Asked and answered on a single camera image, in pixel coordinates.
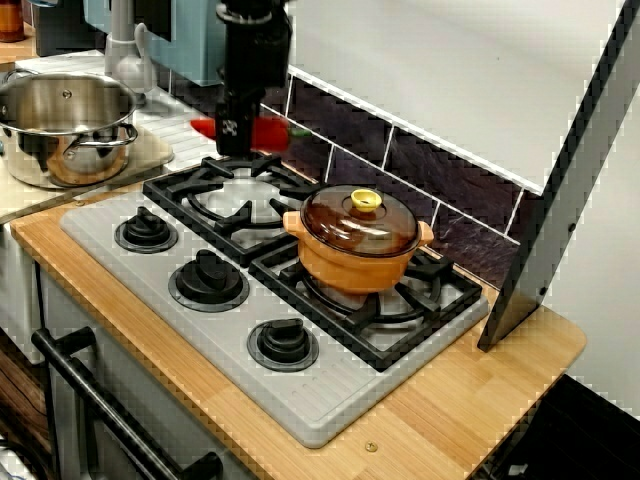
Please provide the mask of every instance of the faucet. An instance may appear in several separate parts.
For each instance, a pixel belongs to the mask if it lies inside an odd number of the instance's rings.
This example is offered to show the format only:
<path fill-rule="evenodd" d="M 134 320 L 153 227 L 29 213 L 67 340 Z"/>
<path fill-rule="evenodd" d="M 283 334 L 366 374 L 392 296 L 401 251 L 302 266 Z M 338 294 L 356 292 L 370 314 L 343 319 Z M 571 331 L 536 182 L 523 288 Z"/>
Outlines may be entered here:
<path fill-rule="evenodd" d="M 144 23 L 134 28 L 133 0 L 113 0 L 104 73 L 133 90 L 141 105 L 146 101 L 145 94 L 157 83 L 146 34 L 147 27 Z"/>

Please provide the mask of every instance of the red chili pepper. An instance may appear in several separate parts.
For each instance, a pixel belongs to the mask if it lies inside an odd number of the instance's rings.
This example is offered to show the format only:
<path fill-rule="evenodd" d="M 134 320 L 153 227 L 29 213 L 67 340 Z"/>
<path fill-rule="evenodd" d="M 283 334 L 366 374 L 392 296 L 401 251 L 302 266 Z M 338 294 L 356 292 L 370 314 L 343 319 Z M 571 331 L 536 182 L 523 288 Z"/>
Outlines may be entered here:
<path fill-rule="evenodd" d="M 216 139 L 216 122 L 212 118 L 191 120 L 191 126 L 211 140 Z M 282 152 L 289 148 L 291 138 L 308 136 L 311 132 L 292 129 L 289 122 L 280 117 L 257 117 L 253 120 L 251 148 L 264 152 Z"/>

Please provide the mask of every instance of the tile backsplash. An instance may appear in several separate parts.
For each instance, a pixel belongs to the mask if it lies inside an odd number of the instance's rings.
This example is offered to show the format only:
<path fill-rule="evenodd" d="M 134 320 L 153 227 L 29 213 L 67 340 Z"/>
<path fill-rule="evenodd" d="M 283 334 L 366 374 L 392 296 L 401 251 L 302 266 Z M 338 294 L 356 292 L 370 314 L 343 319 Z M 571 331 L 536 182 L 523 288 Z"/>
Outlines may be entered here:
<path fill-rule="evenodd" d="M 262 105 L 264 114 L 313 132 L 292 141 L 284 162 L 319 182 L 370 185 L 393 195 L 432 226 L 436 252 L 501 287 L 538 196 L 419 138 L 385 112 L 292 72 Z M 220 86 L 199 87 L 161 66 L 158 84 L 208 116 L 222 95 Z"/>

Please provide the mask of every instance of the stainless steel pot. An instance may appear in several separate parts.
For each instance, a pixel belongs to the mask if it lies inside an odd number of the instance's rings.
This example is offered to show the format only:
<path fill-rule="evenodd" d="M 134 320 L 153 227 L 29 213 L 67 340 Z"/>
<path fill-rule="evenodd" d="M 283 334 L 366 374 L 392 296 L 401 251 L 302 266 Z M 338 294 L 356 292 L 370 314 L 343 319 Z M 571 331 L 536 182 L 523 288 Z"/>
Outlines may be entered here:
<path fill-rule="evenodd" d="M 9 82 L 16 73 L 30 73 Z M 0 87 L 0 155 L 18 180 L 45 188 L 93 185 L 127 166 L 138 132 L 135 94 L 112 78 L 9 72 Z"/>

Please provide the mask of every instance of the wooden cutting board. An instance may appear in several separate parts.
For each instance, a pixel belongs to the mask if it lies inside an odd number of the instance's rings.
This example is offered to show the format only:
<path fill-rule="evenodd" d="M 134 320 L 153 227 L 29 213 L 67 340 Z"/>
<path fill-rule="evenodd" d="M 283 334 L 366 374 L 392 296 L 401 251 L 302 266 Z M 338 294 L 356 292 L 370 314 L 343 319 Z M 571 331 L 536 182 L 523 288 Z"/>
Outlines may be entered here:
<path fill-rule="evenodd" d="M 0 159 L 0 225 L 31 213 L 64 203 L 81 193 L 104 185 L 122 186 L 135 183 L 173 158 L 173 149 L 164 140 L 136 125 L 138 139 L 131 145 L 127 168 L 111 180 L 90 187 L 48 190 L 27 185 L 11 176 L 6 160 Z"/>

